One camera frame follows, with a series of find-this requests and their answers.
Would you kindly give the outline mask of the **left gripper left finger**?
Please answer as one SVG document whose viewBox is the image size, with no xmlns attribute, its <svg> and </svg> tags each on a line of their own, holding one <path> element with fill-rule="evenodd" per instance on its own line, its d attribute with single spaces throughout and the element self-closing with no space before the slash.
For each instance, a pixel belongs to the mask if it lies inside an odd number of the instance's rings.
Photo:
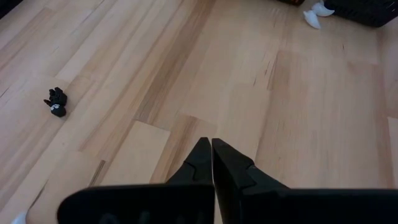
<svg viewBox="0 0 398 224">
<path fill-rule="evenodd" d="M 171 224 L 213 224 L 215 188 L 208 138 L 200 138 L 180 168 L 166 181 L 171 193 Z"/>
</svg>

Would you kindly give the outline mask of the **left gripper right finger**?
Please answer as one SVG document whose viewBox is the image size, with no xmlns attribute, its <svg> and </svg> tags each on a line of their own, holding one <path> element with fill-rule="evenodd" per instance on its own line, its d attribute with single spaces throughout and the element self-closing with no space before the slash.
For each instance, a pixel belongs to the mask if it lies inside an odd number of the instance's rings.
<svg viewBox="0 0 398 224">
<path fill-rule="evenodd" d="M 254 161 L 220 138 L 213 138 L 213 178 L 223 224 L 262 222 L 265 194 L 288 187 L 258 169 Z"/>
</svg>

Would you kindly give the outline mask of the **small black plastic figure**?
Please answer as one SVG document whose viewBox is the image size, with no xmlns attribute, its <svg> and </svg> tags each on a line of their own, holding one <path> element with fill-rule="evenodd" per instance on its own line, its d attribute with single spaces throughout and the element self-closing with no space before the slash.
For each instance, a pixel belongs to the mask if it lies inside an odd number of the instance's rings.
<svg viewBox="0 0 398 224">
<path fill-rule="evenodd" d="M 50 107 L 50 112 L 53 115 L 62 118 L 67 113 L 65 109 L 67 100 L 68 96 L 64 94 L 63 90 L 59 87 L 55 87 L 49 90 L 49 98 L 44 99 L 44 103 Z"/>
</svg>

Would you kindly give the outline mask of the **black perforated plastic basket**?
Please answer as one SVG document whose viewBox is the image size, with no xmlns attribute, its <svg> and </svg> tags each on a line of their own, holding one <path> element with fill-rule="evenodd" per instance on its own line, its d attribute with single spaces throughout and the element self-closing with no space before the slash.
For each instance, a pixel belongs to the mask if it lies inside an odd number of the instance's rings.
<svg viewBox="0 0 398 224">
<path fill-rule="evenodd" d="M 398 16 L 398 0 L 325 0 L 334 15 L 369 27 L 382 27 Z"/>
</svg>

